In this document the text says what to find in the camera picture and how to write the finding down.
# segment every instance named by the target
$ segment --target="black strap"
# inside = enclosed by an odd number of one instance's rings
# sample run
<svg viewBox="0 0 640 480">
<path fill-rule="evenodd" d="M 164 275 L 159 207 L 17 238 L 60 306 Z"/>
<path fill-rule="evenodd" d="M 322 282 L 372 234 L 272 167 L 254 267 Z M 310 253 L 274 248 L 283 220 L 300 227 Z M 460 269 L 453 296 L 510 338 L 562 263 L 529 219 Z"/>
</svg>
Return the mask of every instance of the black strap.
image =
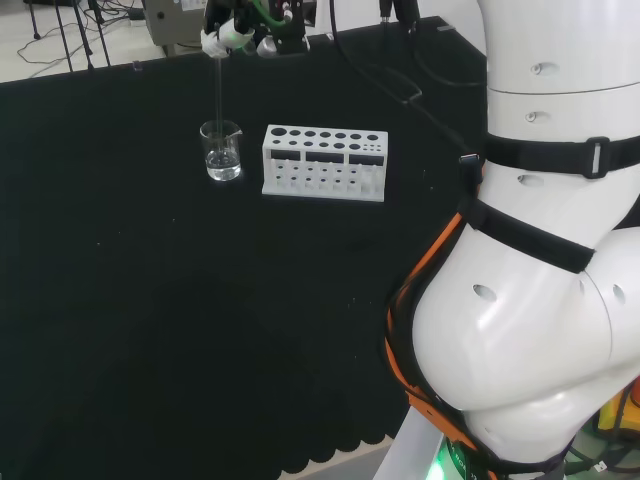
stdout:
<svg viewBox="0 0 640 480">
<path fill-rule="evenodd" d="M 488 135 L 484 156 L 505 167 L 603 178 L 611 171 L 640 163 L 640 137 L 615 142 L 607 137 L 593 137 L 585 143 L 573 143 L 531 142 Z"/>
<path fill-rule="evenodd" d="M 482 163 L 477 155 L 462 157 L 460 166 L 466 192 L 458 211 L 469 226 L 519 252 L 563 270 L 580 273 L 587 268 L 595 253 L 593 249 L 529 225 L 475 197 L 477 183 L 475 187 L 472 184 L 477 180 L 478 172 L 482 171 Z"/>
<path fill-rule="evenodd" d="M 454 448 L 459 448 L 464 452 L 465 460 L 470 462 L 472 466 L 486 469 L 496 475 L 517 475 L 523 473 L 548 473 L 557 470 L 558 467 L 564 462 L 564 458 L 567 456 L 573 440 L 565 447 L 565 449 L 557 455 L 554 455 L 550 459 L 539 463 L 518 463 L 508 460 L 500 460 L 492 458 L 482 453 L 472 450 L 464 443 L 454 443 Z"/>
</svg>

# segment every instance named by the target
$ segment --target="glass beaker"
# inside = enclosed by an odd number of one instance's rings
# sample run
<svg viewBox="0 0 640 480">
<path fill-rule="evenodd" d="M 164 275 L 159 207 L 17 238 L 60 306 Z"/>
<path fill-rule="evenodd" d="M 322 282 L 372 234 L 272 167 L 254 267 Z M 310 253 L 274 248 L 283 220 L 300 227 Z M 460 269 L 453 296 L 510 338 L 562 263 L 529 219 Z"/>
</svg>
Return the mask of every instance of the glass beaker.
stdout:
<svg viewBox="0 0 640 480">
<path fill-rule="evenodd" d="M 200 139 L 204 149 L 207 172 L 214 180 L 226 182 L 240 175 L 239 140 L 242 130 L 229 120 L 218 124 L 214 120 L 205 122 L 200 127 Z"/>
</svg>

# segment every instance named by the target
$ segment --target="black table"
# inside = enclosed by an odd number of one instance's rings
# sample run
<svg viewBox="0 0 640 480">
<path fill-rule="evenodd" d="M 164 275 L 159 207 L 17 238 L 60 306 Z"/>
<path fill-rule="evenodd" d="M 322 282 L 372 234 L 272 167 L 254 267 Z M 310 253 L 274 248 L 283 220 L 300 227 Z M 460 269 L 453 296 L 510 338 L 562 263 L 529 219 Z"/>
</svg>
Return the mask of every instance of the black table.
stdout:
<svg viewBox="0 0 640 480">
<path fill-rule="evenodd" d="M 481 78 L 443 24 L 424 22 L 424 55 Z M 383 60 L 378 27 L 342 37 Z M 387 43 L 422 104 L 479 145 L 483 90 L 421 78 L 396 27 Z M 3 480 L 270 480 L 397 432 L 384 302 L 455 211 L 464 152 L 318 37 L 305 56 L 227 61 L 244 173 L 214 184 L 198 138 L 211 64 L 0 85 Z M 269 123 L 388 131 L 385 203 L 263 197 Z"/>
</svg>

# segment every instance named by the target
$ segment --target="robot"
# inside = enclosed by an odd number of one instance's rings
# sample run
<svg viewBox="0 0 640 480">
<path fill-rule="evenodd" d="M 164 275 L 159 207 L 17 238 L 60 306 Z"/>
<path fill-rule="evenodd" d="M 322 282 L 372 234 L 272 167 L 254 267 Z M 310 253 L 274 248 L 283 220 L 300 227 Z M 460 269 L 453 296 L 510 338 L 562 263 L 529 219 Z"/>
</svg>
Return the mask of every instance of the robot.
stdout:
<svg viewBox="0 0 640 480">
<path fill-rule="evenodd" d="M 640 196 L 640 2 L 478 2 L 486 150 L 461 159 L 465 199 L 394 295 L 386 348 L 468 478 L 561 479 L 640 375 L 640 228 L 615 229 Z M 205 51 L 248 41 L 241 20 Z"/>
<path fill-rule="evenodd" d="M 238 49 L 262 57 L 305 53 L 302 2 L 272 1 L 268 11 L 261 0 L 208 0 L 200 41 L 212 58 Z"/>
</svg>

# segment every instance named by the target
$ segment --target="strap buckle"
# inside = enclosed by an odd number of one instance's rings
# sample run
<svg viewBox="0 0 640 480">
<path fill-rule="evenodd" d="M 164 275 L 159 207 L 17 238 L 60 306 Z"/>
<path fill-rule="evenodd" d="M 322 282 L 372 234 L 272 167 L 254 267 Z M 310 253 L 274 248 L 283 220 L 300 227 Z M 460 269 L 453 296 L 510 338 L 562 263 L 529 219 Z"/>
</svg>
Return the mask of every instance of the strap buckle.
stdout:
<svg viewBox="0 0 640 480">
<path fill-rule="evenodd" d="M 590 180 L 606 177 L 611 168 L 611 141 L 607 137 L 592 137 L 586 146 L 582 175 Z"/>
<path fill-rule="evenodd" d="M 460 157 L 460 180 L 464 193 L 475 198 L 478 194 L 478 185 L 482 183 L 482 160 L 480 155 L 473 153 Z"/>
</svg>

